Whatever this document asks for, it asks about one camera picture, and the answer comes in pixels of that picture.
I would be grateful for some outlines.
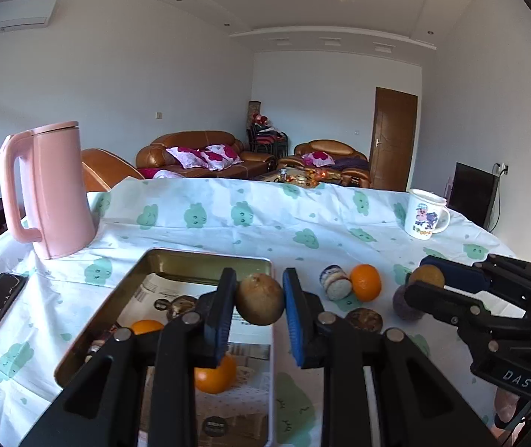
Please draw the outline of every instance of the metal screw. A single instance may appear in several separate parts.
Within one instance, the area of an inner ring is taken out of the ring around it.
[[[127,341],[131,337],[131,330],[127,328],[118,328],[115,331],[114,338],[115,341]]]
[[[336,315],[333,312],[320,312],[317,315],[317,321],[321,324],[333,324],[336,321]]]
[[[183,316],[185,324],[198,324],[199,319],[201,319],[201,316],[195,311],[188,312]]]
[[[385,332],[388,339],[394,343],[399,343],[404,339],[404,333],[398,328],[391,328]]]

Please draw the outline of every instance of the white mug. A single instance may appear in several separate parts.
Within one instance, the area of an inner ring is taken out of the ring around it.
[[[408,210],[404,221],[404,231],[411,237],[429,240],[431,234],[443,232],[449,225],[449,210],[445,198],[424,190],[409,191]],[[439,220],[444,223],[437,226]]]

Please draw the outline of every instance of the orange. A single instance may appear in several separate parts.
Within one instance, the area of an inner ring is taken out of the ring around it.
[[[160,331],[164,328],[164,324],[153,319],[142,319],[131,324],[131,328],[136,336],[140,334],[151,333],[152,331]]]
[[[381,292],[381,277],[378,270],[369,264],[359,264],[350,273],[354,295],[362,302],[369,302]]]
[[[204,393],[222,393],[236,380],[236,361],[228,353],[218,368],[195,368],[195,388]]]

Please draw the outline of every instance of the newspaper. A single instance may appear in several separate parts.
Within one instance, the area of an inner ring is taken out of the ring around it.
[[[130,327],[140,319],[167,324],[172,305],[186,296],[199,297],[216,286],[165,279],[152,273],[145,277],[117,322]],[[195,390],[195,409],[200,447],[264,447],[269,438],[272,327],[256,326],[234,310],[229,334],[229,354],[237,364],[236,381],[219,394]],[[153,368],[146,377],[142,403],[139,446],[146,446]]]

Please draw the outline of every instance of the white tablecloth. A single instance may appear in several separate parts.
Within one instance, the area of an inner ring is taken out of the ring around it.
[[[278,280],[295,267],[303,289],[344,316],[360,303],[326,300],[319,273],[330,264],[347,272],[359,263],[379,270],[383,290],[367,307],[384,329],[400,327],[429,355],[485,422],[495,388],[469,372],[470,355],[454,327],[430,316],[407,323],[393,312],[392,295],[428,254],[471,264],[488,252],[512,255],[496,237],[452,212],[448,230],[429,241],[401,228],[407,195],[321,185],[226,179],[127,179],[107,194],[90,194],[100,220],[94,241],[58,260],[40,260],[29,244],[0,237],[0,273],[29,281],[0,324],[0,442],[18,445],[60,392],[53,371],[94,311],[141,255],[153,247],[267,257]],[[494,313],[506,303],[481,293]],[[297,369],[289,354],[286,320],[274,327],[277,441],[318,446],[322,372]]]

